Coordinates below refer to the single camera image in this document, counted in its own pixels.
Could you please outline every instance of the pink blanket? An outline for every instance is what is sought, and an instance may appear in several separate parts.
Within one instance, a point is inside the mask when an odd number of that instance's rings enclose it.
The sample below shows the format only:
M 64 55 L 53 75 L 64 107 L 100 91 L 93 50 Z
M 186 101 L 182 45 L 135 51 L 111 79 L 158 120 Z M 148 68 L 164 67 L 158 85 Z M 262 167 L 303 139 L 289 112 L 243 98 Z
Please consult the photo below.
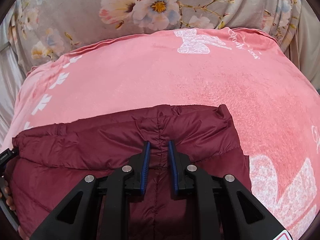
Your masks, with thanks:
M 2 150 L 31 127 L 159 104 L 226 104 L 253 194 L 304 233 L 320 206 L 320 96 L 258 30 L 160 31 L 65 54 L 24 82 Z

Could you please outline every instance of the round metal bolt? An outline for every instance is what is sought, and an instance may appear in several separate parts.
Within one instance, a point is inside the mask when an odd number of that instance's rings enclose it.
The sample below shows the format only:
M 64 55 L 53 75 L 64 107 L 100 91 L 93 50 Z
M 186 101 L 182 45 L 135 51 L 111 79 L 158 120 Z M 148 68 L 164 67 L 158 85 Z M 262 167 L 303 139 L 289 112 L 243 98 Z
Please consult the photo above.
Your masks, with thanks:
M 85 182 L 93 182 L 94 180 L 94 176 L 92 175 L 88 175 L 84 178 Z
M 197 170 L 197 166 L 195 166 L 195 165 L 188 165 L 187 170 L 188 170 L 188 171 L 196 171 L 196 170 Z
M 123 166 L 123 167 L 122 167 L 122 171 L 124 171 L 124 172 L 129 172 L 129 171 L 131 171 L 131 170 L 132 170 L 132 167 L 129 166 L 129 165 L 126 165 L 126 166 Z
M 226 181 L 233 182 L 235 180 L 235 177 L 231 174 L 228 174 L 225 176 L 225 179 Z

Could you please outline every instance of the yellow flower center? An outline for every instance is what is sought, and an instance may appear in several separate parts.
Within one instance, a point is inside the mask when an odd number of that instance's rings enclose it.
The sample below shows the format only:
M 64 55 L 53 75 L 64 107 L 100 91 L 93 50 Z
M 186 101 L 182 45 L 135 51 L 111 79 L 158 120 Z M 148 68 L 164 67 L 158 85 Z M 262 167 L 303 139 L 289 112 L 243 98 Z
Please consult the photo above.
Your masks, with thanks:
M 166 7 L 166 3 L 164 1 L 158 1 L 158 2 L 154 2 L 152 5 L 151 5 L 151 8 L 155 11 L 155 12 L 158 12 L 158 13 L 162 13 L 164 12 L 167 7 Z

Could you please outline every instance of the finger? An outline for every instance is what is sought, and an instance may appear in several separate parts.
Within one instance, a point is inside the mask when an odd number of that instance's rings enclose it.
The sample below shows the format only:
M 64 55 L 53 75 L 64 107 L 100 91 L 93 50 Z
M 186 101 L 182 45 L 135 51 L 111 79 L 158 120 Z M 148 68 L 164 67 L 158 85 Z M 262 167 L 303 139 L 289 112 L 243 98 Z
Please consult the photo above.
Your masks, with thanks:
M 12 206 L 12 205 L 13 205 L 13 199 L 12 199 L 12 197 L 8 197 L 5 202 L 7 203 L 8 206 Z
M 4 188 L 4 192 L 5 192 L 6 194 L 8 194 L 8 195 L 11 194 L 11 190 L 10 190 L 8 187 L 5 187 L 5 188 Z

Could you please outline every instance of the maroon puffer jacket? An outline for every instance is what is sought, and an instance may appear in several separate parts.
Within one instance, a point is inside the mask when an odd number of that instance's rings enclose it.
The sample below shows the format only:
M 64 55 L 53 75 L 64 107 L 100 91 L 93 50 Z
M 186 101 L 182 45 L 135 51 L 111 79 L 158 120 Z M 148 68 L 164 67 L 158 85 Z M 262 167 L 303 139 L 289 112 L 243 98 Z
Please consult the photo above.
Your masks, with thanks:
M 209 174 L 231 173 L 251 189 L 249 160 L 225 105 L 161 105 L 37 127 L 14 138 L 20 157 L 6 175 L 21 227 L 31 235 L 82 178 L 111 174 L 148 140 L 148 185 L 144 201 L 130 204 L 130 239 L 191 239 L 192 204 L 171 197 L 170 139 Z

